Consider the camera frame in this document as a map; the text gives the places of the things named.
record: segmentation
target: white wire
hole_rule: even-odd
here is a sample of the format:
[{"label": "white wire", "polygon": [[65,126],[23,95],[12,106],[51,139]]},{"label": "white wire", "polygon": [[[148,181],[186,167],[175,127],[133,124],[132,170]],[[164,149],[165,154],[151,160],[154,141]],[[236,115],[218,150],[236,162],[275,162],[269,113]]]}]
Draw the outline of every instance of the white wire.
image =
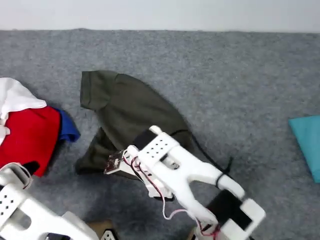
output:
[{"label": "white wire", "polygon": [[24,185],[23,189],[28,189],[28,188],[30,188],[30,186],[31,186],[31,184],[32,184],[32,182],[33,182],[33,179],[32,179],[32,177],[31,177],[31,174],[30,174],[30,172],[28,171],[28,169],[26,169],[24,166],[22,166],[21,163],[19,163],[19,162],[10,162],[10,163],[4,165],[3,167],[1,167],[1,168],[0,168],[0,172],[1,172],[4,168],[7,168],[7,167],[10,166],[10,165],[17,165],[17,166],[19,166],[21,169],[23,169],[23,170],[26,172],[26,174],[27,174],[27,176],[28,176],[28,182]]},{"label": "white wire", "polygon": [[[148,177],[148,175],[143,172],[143,170],[141,169],[140,165],[135,165],[135,166],[133,166],[133,163],[135,163],[136,158],[135,158],[135,159],[133,158],[133,159],[131,160],[131,156],[129,155],[129,158],[130,158],[130,160],[131,160],[131,164],[128,163],[127,158],[125,157],[125,153],[127,153],[127,150],[123,151],[123,154],[122,154],[122,158],[123,158],[124,162],[125,162],[126,164],[128,164],[129,166],[131,166],[132,168],[134,168],[134,167],[139,168],[140,171],[142,172],[142,174],[145,176],[145,178],[151,183],[151,185],[157,186],[157,185]],[[165,197],[164,197],[163,194],[161,193],[160,189],[155,189],[155,190],[157,190],[157,192],[158,192],[158,193],[160,194],[160,196],[161,196],[161,199],[162,199],[162,215],[163,215],[163,217],[164,217],[165,220],[171,220],[171,219],[172,219],[176,214],[178,214],[178,213],[187,213],[188,216],[189,216],[192,220],[195,221],[195,223],[196,223],[197,227],[200,229],[200,231],[202,230],[200,221],[196,218],[196,216],[195,216],[192,212],[190,212],[190,211],[188,211],[188,210],[186,210],[186,209],[177,209],[177,210],[174,210],[174,211],[170,214],[170,216],[166,216],[166,200],[165,200]]]}]

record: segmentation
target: gray carpet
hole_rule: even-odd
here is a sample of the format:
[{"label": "gray carpet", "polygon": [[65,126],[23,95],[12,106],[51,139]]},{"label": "gray carpet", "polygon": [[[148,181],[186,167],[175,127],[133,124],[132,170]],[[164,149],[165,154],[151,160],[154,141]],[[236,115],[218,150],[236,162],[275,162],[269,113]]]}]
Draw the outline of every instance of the gray carpet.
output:
[{"label": "gray carpet", "polygon": [[[31,193],[58,214],[112,219],[122,240],[184,240],[194,223],[184,213],[164,220],[161,203],[138,181],[74,172],[99,126],[80,107],[81,71],[99,69],[150,84],[220,164],[235,157],[231,175],[267,214],[256,240],[320,237],[320,185],[288,126],[289,118],[320,114],[320,35],[0,31],[0,76],[66,110],[81,132],[77,143],[62,146]],[[204,204],[217,193],[206,184],[192,188]],[[167,211],[178,207],[169,203]]]}]

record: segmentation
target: clothing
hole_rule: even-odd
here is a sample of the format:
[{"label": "clothing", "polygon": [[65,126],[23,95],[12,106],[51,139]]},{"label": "clothing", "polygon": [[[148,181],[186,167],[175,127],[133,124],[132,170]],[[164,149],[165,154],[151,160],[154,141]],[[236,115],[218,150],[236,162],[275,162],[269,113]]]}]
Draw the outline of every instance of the clothing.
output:
[{"label": "clothing", "polygon": [[59,140],[66,140],[68,142],[74,143],[80,138],[80,133],[77,130],[74,122],[69,117],[69,115],[60,109],[54,108],[60,113],[60,130],[59,130]]},{"label": "clothing", "polygon": [[11,133],[0,145],[0,167],[11,162],[26,164],[35,161],[39,168],[34,174],[41,177],[57,143],[59,112],[50,106],[10,112],[5,126]]},{"label": "clothing", "polygon": [[289,120],[313,179],[320,183],[320,115]]},{"label": "clothing", "polygon": [[[152,125],[167,133],[188,130],[179,112],[142,81],[113,71],[82,72],[80,102],[95,111],[101,128],[75,165],[78,174],[103,172],[109,155],[125,149]],[[185,148],[191,146],[187,132],[174,136]]]},{"label": "clothing", "polygon": [[47,106],[37,99],[20,82],[10,77],[0,77],[0,145],[10,131],[5,127],[10,112],[38,109]]}]

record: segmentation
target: red shirt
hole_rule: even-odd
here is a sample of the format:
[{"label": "red shirt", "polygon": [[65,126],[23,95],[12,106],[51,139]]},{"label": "red shirt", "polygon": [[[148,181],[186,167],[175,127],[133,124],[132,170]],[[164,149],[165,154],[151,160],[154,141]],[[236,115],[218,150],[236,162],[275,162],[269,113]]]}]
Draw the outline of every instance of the red shirt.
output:
[{"label": "red shirt", "polygon": [[0,145],[0,167],[36,161],[40,167],[34,174],[43,176],[58,140],[59,112],[50,106],[10,112],[5,126],[10,134]]}]

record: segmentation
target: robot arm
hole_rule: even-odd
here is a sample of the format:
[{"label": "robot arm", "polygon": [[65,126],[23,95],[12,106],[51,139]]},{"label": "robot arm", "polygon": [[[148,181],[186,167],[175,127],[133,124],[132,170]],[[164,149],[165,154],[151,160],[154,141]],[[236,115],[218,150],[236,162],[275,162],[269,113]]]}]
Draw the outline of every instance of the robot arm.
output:
[{"label": "robot arm", "polygon": [[[132,173],[140,175],[150,197],[173,194],[190,217],[209,226],[208,231],[219,225],[221,239],[245,240],[265,218],[265,211],[252,199],[245,199],[245,191],[237,182],[199,160],[157,126],[139,135],[127,153],[132,159],[131,168],[136,169],[131,169]],[[222,190],[218,200],[208,208],[200,204],[190,189],[192,181],[216,185]],[[204,235],[201,226],[195,235],[199,240],[212,239]]]},{"label": "robot arm", "polygon": [[[64,236],[61,239],[98,240],[96,233],[73,213],[58,216],[30,196],[24,190],[30,180],[18,163],[9,163],[0,170],[0,237],[50,240],[56,234]],[[27,224],[21,221],[23,217],[29,218]]]}]

